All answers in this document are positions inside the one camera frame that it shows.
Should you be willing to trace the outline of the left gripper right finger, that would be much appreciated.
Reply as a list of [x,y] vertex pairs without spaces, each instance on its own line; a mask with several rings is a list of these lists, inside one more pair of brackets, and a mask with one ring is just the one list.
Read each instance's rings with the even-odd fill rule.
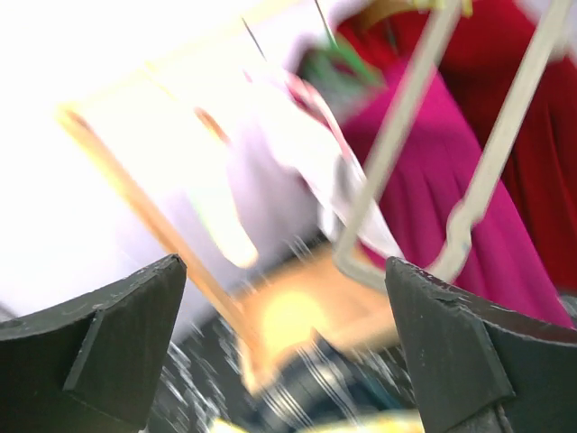
[[574,432],[576,332],[399,258],[385,282],[427,432]]

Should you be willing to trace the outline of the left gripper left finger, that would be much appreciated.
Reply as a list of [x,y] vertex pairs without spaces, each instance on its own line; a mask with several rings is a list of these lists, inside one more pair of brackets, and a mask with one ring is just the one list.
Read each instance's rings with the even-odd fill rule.
[[3,322],[2,432],[144,429],[186,280],[186,265],[171,254]]

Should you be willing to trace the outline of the floral pastel garment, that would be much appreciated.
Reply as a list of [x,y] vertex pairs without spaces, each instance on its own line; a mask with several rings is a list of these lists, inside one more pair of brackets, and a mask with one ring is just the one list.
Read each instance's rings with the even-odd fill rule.
[[[216,419],[209,432],[288,432],[287,429],[242,426],[223,419]],[[322,420],[311,427],[291,429],[290,432],[373,432],[373,433],[423,433],[424,425],[416,410],[385,410],[363,415],[356,419]]]

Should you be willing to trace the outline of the navy plaid skirt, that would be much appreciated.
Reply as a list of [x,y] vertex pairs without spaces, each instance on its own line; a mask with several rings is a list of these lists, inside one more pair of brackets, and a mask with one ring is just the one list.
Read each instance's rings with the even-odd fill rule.
[[411,380],[396,350],[351,359],[321,336],[281,367],[243,418],[265,428],[311,427],[322,420],[356,419],[385,410],[417,407]]

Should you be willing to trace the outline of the magenta skirt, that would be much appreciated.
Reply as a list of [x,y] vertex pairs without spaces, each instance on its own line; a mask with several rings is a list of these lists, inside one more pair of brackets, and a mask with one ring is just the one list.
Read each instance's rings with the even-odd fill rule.
[[[576,282],[575,216],[554,166],[520,135],[504,180],[472,230],[458,287],[532,318],[569,327],[558,288]],[[481,147],[443,80],[434,77],[380,199],[406,259],[427,267],[445,240],[453,206],[467,189]]]

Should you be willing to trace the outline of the white garment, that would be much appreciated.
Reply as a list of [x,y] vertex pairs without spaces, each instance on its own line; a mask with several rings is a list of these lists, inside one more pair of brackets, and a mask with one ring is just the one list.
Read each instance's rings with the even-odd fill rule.
[[245,77],[272,158],[307,184],[317,224],[336,242],[366,176],[332,111],[312,85],[286,71]]

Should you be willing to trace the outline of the green hanger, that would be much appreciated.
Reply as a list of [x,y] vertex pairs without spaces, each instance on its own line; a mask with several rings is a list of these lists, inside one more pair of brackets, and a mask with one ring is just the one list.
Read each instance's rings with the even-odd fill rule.
[[315,0],[314,3],[323,24],[325,36],[327,37],[327,45],[323,49],[323,52],[329,61],[334,66],[342,65],[346,70],[350,70],[352,75],[364,84],[378,85],[380,83],[380,77],[364,62],[347,41],[337,41],[325,18],[320,2]]

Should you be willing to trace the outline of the pink hanger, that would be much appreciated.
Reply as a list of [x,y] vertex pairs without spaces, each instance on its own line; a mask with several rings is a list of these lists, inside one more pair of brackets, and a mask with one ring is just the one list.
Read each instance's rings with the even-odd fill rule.
[[284,70],[246,72],[262,125],[276,161],[304,173],[355,161],[328,104],[305,80]]

